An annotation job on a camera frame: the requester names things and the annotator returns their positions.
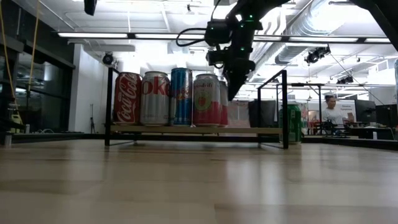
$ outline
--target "wooden floor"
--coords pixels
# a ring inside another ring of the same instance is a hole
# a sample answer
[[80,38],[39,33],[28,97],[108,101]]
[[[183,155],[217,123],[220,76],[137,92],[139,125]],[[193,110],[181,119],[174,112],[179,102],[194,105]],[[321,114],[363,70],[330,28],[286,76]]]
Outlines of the wooden floor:
[[398,153],[103,141],[0,149],[0,223],[398,223]]

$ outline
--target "wooden shelf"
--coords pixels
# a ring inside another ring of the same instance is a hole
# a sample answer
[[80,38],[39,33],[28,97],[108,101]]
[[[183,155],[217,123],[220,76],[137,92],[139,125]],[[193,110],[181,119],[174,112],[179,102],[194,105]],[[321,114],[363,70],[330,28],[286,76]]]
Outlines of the wooden shelf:
[[112,125],[111,131],[130,131],[141,133],[245,133],[245,134],[280,134],[281,128],[193,128],[193,127],[145,127]]

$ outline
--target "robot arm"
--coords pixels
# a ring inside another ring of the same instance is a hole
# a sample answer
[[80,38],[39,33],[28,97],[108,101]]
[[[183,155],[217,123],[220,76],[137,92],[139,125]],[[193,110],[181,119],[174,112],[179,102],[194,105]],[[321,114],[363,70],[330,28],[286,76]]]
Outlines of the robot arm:
[[[252,52],[254,32],[262,30],[260,19],[270,10],[289,0],[238,0],[225,19],[208,22],[205,41],[217,50],[209,51],[206,59],[209,65],[223,64],[223,75],[228,81],[228,99],[232,100],[244,84],[246,75],[255,70],[256,64],[249,60]],[[398,50],[398,1],[351,0],[373,15],[391,43]],[[220,44],[231,43],[221,50]]]

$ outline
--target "green soda can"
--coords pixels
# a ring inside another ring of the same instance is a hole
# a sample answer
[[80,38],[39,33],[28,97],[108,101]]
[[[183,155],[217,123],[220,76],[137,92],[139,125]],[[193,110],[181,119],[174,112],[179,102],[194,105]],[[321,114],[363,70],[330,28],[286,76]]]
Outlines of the green soda can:
[[[301,111],[296,102],[287,103],[287,129],[289,134],[289,144],[301,143]],[[283,128],[283,112],[279,110],[279,128]],[[283,142],[284,135],[279,134],[279,141]]]

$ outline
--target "red soda can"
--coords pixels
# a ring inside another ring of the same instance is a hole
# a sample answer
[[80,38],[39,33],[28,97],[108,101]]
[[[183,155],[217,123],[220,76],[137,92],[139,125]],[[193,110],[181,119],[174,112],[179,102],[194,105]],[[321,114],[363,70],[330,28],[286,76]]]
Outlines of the red soda can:
[[221,120],[219,127],[227,127],[228,125],[228,87],[226,83],[220,81],[220,102],[221,102]]
[[164,126],[169,122],[170,80],[164,72],[146,72],[142,79],[141,123]]
[[217,127],[221,121],[220,83],[216,75],[197,75],[193,82],[193,123]]
[[114,86],[115,122],[138,124],[140,118],[141,77],[131,72],[121,72]]

